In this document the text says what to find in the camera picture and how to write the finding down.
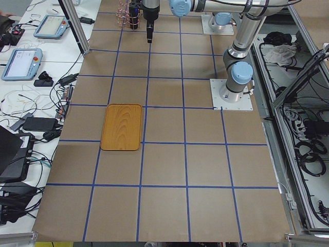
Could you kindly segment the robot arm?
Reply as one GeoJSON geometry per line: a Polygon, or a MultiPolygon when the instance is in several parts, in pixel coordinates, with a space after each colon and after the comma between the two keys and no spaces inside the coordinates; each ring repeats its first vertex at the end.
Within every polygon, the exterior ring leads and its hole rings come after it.
{"type": "Polygon", "coordinates": [[[229,103],[240,101],[244,88],[251,81],[253,68],[245,61],[255,37],[267,16],[278,13],[284,7],[299,1],[169,1],[174,16],[183,17],[190,12],[212,12],[216,25],[220,13],[238,13],[243,16],[232,45],[225,51],[223,61],[227,70],[226,84],[219,90],[222,100],[229,103]]]}
{"type": "MultiPolygon", "coordinates": [[[[147,21],[147,42],[151,44],[153,40],[154,22],[158,19],[158,12],[150,12],[144,10],[143,18],[147,21]]],[[[226,26],[230,23],[231,18],[232,16],[228,12],[212,14],[209,19],[209,27],[214,30],[216,27],[226,26]]]]}

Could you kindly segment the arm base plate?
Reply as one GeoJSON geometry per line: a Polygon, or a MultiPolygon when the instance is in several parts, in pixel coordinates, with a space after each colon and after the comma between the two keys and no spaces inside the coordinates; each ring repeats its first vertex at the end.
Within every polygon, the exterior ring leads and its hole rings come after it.
{"type": "Polygon", "coordinates": [[[232,15],[228,12],[202,15],[203,34],[206,35],[234,35],[232,27],[232,15]]]}
{"type": "Polygon", "coordinates": [[[213,109],[252,111],[253,107],[248,86],[245,86],[240,93],[233,93],[226,88],[226,81],[226,79],[210,79],[213,109]]]}

